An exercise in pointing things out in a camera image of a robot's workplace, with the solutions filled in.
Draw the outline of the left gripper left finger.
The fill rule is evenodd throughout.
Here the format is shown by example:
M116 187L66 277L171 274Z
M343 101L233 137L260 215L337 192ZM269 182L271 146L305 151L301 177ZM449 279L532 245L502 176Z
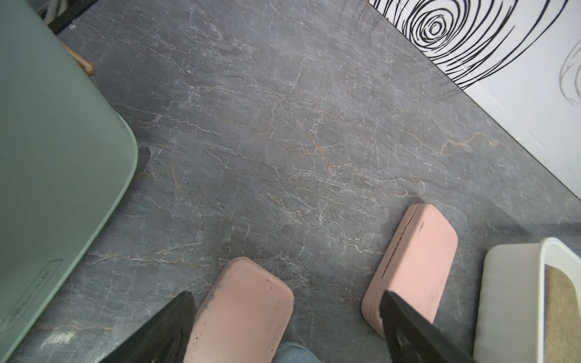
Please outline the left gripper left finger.
M181 292L101 362L183 362L195 313L193 294Z

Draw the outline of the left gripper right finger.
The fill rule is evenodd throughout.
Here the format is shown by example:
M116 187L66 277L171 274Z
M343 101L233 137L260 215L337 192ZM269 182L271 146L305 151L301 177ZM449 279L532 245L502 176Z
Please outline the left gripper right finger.
M380 316L393 362L474 361L394 292L382 296Z

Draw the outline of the light blue glasses case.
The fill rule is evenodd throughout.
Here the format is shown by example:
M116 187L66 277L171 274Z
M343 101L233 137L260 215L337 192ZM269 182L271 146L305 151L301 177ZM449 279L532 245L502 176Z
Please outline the light blue glasses case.
M320 363L321 361L304 346L286 342L279 345L272 363Z

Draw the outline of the tan fabric glasses case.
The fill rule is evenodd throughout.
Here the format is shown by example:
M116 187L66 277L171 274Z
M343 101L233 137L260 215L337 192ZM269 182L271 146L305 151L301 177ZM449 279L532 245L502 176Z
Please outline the tan fabric glasses case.
M573 281L545 266L544 362L580 362L580 312Z

